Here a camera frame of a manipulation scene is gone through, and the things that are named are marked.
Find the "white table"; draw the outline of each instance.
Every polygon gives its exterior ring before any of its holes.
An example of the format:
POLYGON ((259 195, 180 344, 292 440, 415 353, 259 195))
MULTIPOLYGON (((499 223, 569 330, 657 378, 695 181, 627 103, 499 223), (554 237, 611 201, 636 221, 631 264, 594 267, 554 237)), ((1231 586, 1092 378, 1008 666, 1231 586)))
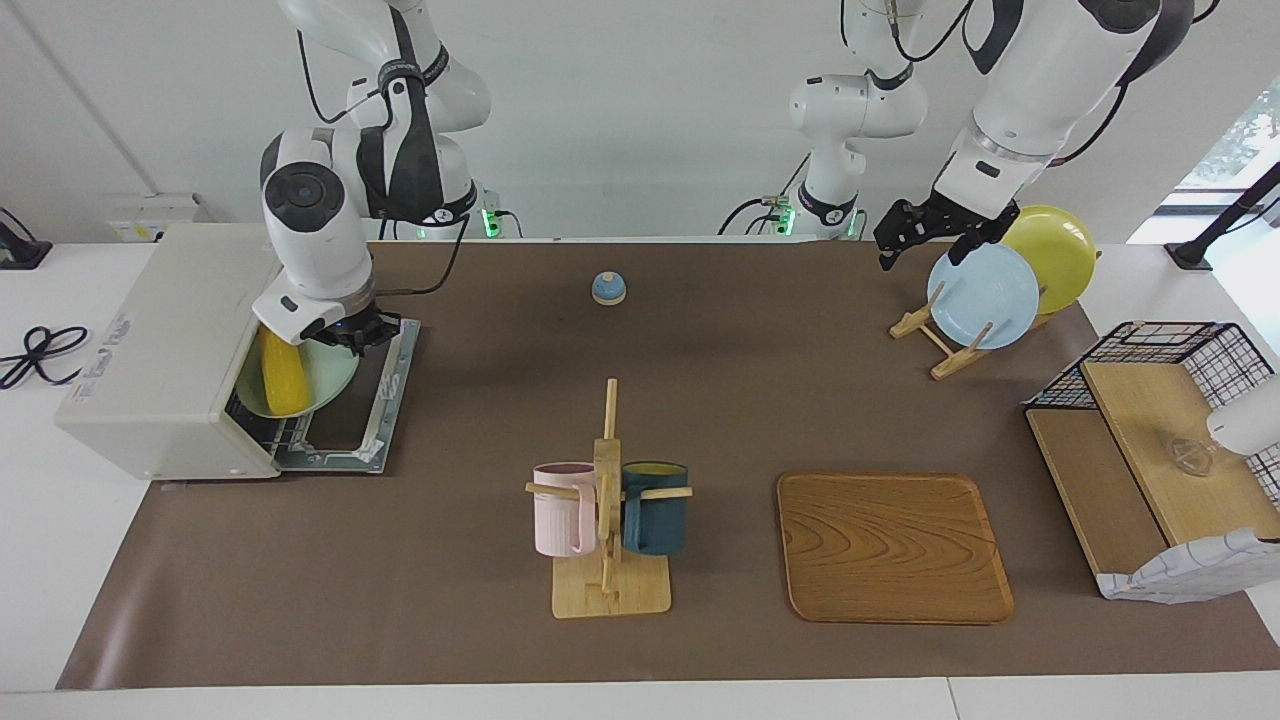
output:
MULTIPOLYGON (((154 246, 55 247, 33 273, 0 275, 0 348, 28 327, 101 331, 154 246)), ((1162 250, 1108 246, 1083 299, 1100 333, 1128 319, 1252 325, 1207 274, 1162 250)), ((1275 352, 1267 350, 1275 360, 1275 352)), ((84 355, 49 364, 70 372, 84 355)), ((64 391, 0 395, 0 717, 1014 717, 1280 716, 1280 671, 1101 678, 920 678, 623 685, 421 685, 47 692, 70 653, 146 484, 52 425, 64 391)), ((1251 593, 1280 637, 1280 584, 1251 593)), ((876 648, 850 648, 876 652, 876 648)))

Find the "mug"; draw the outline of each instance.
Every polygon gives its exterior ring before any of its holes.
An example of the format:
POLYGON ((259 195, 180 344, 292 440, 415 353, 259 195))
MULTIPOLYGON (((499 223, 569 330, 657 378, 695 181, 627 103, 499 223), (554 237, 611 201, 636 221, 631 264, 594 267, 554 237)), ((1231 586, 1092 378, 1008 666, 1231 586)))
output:
POLYGON ((577 500, 534 493, 534 547, 538 552, 576 557, 595 551, 595 466, 548 462, 534 468, 534 482, 579 491, 577 500))
POLYGON ((640 493, 689 484, 689 468, 675 462, 644 461, 622 466, 622 547, 640 555, 672 555, 685 547, 685 497, 640 500, 640 493))

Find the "wire basket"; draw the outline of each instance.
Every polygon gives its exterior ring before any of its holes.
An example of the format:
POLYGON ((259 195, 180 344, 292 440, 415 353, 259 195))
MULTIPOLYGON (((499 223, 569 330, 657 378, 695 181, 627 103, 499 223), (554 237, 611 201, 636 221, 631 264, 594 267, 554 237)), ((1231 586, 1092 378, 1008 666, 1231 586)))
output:
MULTIPOLYGON (((1217 409, 1275 374, 1235 323, 1125 323, 1062 370, 1028 409, 1097 410, 1084 382, 1085 363, 1164 363, 1187 368, 1210 407, 1217 409)), ((1280 445, 1245 459, 1271 502, 1280 507, 1280 445)))

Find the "wooden mug tree base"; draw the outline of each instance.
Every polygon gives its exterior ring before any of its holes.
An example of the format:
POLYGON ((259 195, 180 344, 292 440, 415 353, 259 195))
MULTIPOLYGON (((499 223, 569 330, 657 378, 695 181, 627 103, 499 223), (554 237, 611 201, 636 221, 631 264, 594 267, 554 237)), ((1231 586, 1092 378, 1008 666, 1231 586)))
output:
MULTIPOLYGON (((893 340, 900 340, 915 331, 920 331, 920 333, 923 333, 924 337, 929 338, 929 341, 933 342, 933 345, 938 346, 938 350, 941 350, 946 355, 946 359, 934 365, 929 370, 929 375, 936 380, 945 380, 948 377, 954 375, 955 373, 986 357, 991 351, 978 350, 978 346, 982 345, 982 341, 987 340, 987 334, 991 333, 991 331, 996 327, 995 323, 987 323, 978 333, 978 337, 973 338, 973 342, 970 342, 965 347, 961 347, 960 350, 952 350, 951 346, 945 340, 938 337, 938 333, 933 332, 933 329, 929 328, 929 322, 933 319, 933 304, 937 302, 938 297, 942 296, 942 290, 946 286, 947 283, 945 282, 938 283, 938 287, 933 288, 933 295, 929 296, 929 301, 924 304, 924 307, 920 307, 914 313, 908 313, 902 315, 902 319, 899 320, 896 325, 888 329, 888 334, 893 340)), ((1052 313, 1047 315, 1037 315, 1036 322, 1032 324, 1030 329, 1034 331, 1036 328, 1043 325, 1052 316, 1053 316, 1052 313)))
MULTIPOLYGON (((666 556, 622 548, 622 441, 614 437, 618 380, 609 378, 604 437, 595 441, 598 544, 595 552, 552 561, 552 615, 557 620, 649 615, 671 610, 671 571, 666 556)), ((570 500, 577 491, 529 483, 525 489, 570 500)), ((690 497, 692 488, 648 489, 641 500, 690 497)))

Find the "brown tabletop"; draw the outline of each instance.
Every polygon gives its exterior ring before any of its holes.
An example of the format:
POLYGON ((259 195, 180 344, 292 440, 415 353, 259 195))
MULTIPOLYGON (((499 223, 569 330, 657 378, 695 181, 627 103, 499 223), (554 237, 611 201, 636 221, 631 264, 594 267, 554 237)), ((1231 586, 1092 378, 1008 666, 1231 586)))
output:
MULTIPOLYGON (((438 295, 388 471, 154 484, 60 688, 1180 673, 1280 667, 1243 594, 1102 600, 1019 402, 1094 341, 1071 307, 937 383, 887 328, 945 250, 468 246, 438 295), (628 299, 591 302, 618 270, 628 299), (625 459, 689 465, 689 546, 666 615, 557 621, 530 469, 590 460, 604 380, 625 459), (832 625, 786 598, 787 470, 963 473, 1016 612, 997 626, 832 625)), ((381 245, 383 287, 448 249, 381 245)))

